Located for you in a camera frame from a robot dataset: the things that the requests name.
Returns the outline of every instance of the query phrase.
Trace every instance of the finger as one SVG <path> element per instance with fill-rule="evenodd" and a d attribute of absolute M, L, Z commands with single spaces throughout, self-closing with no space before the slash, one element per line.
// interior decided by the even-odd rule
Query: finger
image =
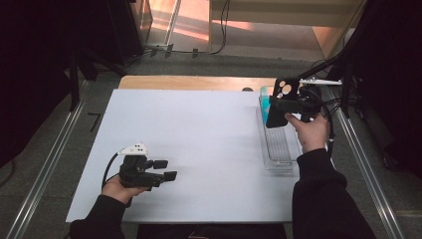
<path fill-rule="evenodd" d="M 298 118 L 296 118 L 294 115 L 292 115 L 290 113 L 286 113 L 285 118 L 286 118 L 286 120 L 288 120 L 292 124 L 292 126 L 295 129 L 299 129 L 303 124 L 302 121 L 300 121 Z"/>

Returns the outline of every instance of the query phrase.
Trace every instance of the white robotic part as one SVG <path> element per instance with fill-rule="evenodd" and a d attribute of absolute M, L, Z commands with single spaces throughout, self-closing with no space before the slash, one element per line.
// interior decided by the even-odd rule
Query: white robotic part
<path fill-rule="evenodd" d="M 148 155 L 148 149 L 143 143 L 139 142 L 135 145 L 125 147 L 117 152 L 118 155 Z"/>
<path fill-rule="evenodd" d="M 317 80 L 315 78 L 312 79 L 301 79 L 300 83 L 302 84 L 313 84 L 313 85 L 335 85 L 335 86 L 340 86 L 341 85 L 341 80 L 338 80 L 338 82 L 333 82 L 333 81 L 326 81 L 326 80 Z"/>

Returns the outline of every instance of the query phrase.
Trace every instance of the white table surface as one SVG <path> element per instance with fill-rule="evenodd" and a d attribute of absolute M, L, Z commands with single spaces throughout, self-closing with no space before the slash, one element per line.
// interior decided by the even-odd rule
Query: white table surface
<path fill-rule="evenodd" d="M 169 161 L 166 169 L 148 171 L 178 174 L 134 197 L 123 221 L 291 221 L 299 169 L 264 169 L 258 105 L 256 92 L 114 90 L 66 221 L 88 215 L 111 157 L 137 142 L 148 148 L 148 159 Z M 122 161 L 114 161 L 108 176 Z"/>

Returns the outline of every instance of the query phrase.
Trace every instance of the metal rail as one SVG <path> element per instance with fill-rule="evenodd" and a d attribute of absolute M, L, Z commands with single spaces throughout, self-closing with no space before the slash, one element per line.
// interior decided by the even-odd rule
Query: metal rail
<path fill-rule="evenodd" d="M 75 110 L 69 113 L 68 117 L 66 118 L 65 123 L 63 124 L 63 127 L 60 130 L 59 135 L 57 136 L 56 141 L 54 142 L 53 147 L 50 150 L 50 153 L 47 156 L 47 159 L 37 176 L 37 179 L 35 180 L 31 190 L 26 196 L 18 215 L 16 216 L 16 219 L 6 236 L 7 239 L 19 239 L 23 237 L 28 224 L 31 221 L 31 218 L 37 209 L 41 197 L 43 196 L 51 175 L 53 174 L 54 169 L 59 162 L 60 156 L 64 147 L 66 146 L 69 136 L 71 135 L 78 117 L 81 114 L 85 103 L 84 95 L 89 86 L 90 84 L 87 81 L 83 82 L 81 87 L 81 100 L 77 104 Z"/>
<path fill-rule="evenodd" d="M 331 90 L 328 93 L 332 99 L 338 98 L 338 95 Z M 347 119 L 342 111 L 337 111 L 336 113 L 389 238 L 405 238 L 388 199 L 366 157 L 351 120 Z"/>

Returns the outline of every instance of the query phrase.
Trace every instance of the black sleeve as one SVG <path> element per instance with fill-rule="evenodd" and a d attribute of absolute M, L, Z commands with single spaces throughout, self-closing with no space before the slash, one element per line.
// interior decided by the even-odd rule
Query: black sleeve
<path fill-rule="evenodd" d="M 125 205 L 120 201 L 100 195 L 87 218 L 72 222 L 71 238 L 124 239 L 120 225 L 124 210 Z"/>
<path fill-rule="evenodd" d="M 293 232 L 303 238 L 375 238 L 355 202 L 347 181 L 336 171 L 325 149 L 298 157 L 301 179 L 293 193 Z"/>

